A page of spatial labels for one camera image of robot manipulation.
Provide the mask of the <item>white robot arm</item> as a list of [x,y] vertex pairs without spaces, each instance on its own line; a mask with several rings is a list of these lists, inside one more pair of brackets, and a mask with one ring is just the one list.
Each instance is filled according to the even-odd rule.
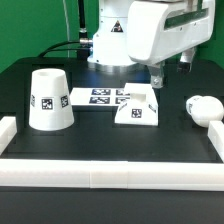
[[196,47],[213,32],[215,0],[99,0],[99,28],[88,64],[126,73],[146,66],[153,87],[164,83],[166,59],[181,56],[178,71],[191,70]]

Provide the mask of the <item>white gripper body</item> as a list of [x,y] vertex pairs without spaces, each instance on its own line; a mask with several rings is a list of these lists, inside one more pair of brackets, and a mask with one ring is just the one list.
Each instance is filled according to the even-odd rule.
[[215,0],[134,1],[128,12],[127,52],[144,65],[157,64],[210,39]]

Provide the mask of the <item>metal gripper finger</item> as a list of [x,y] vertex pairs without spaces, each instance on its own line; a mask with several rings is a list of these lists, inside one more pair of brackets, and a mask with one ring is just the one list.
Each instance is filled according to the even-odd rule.
[[161,63],[148,67],[150,73],[150,82],[153,88],[162,88],[164,81],[163,65]]
[[192,62],[196,53],[196,48],[190,48],[181,54],[177,71],[180,73],[189,73],[191,71]]

